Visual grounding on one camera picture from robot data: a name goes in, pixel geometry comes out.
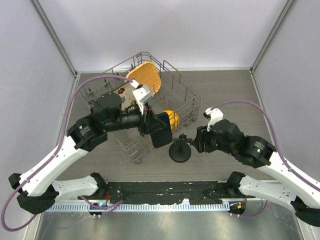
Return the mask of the black phone stand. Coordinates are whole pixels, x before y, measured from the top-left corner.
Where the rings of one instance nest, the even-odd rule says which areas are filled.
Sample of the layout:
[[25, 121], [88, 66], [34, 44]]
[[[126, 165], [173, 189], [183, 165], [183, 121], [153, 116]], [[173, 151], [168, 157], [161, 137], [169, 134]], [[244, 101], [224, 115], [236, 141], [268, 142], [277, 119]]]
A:
[[173, 143], [169, 147], [169, 157], [176, 163], [185, 163], [191, 157], [192, 151], [189, 144], [192, 143], [191, 138], [187, 138], [185, 134], [173, 139]]

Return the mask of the black smartphone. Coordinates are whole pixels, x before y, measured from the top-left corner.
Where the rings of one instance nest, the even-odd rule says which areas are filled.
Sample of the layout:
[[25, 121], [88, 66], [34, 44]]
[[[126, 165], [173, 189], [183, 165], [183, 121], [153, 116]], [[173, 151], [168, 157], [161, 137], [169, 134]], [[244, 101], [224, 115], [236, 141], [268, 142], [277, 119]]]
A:
[[167, 112], [155, 115], [150, 122], [150, 137], [155, 149], [173, 141], [170, 118]]

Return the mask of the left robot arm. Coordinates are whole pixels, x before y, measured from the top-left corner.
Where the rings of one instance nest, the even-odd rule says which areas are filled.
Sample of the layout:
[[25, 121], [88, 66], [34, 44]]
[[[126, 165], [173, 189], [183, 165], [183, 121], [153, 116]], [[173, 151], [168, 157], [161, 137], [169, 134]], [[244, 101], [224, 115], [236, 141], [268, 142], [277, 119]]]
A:
[[22, 209], [37, 215], [63, 200], [80, 196], [102, 199], [108, 185], [96, 172], [73, 180], [57, 181], [56, 178], [75, 161], [106, 142], [109, 132], [136, 128], [142, 136], [150, 135], [155, 148], [173, 140], [169, 115], [166, 112], [155, 114], [147, 103], [142, 108], [134, 104], [128, 110], [122, 110], [121, 97], [106, 93], [94, 102], [90, 111], [67, 131], [62, 144], [35, 167], [9, 177], [11, 187], [19, 192], [17, 202]]

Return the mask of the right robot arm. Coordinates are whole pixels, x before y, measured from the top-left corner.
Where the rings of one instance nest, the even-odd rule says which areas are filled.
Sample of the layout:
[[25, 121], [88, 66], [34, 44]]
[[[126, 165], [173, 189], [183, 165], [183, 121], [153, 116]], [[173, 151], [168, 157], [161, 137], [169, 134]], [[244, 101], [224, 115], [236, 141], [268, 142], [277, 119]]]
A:
[[242, 174], [239, 180], [226, 184], [230, 197], [243, 194], [263, 198], [288, 208], [301, 221], [319, 227], [320, 182], [290, 163], [264, 138], [244, 135], [235, 123], [223, 119], [209, 127], [198, 127], [192, 145], [199, 153], [224, 152], [282, 183], [281, 187], [271, 186]]

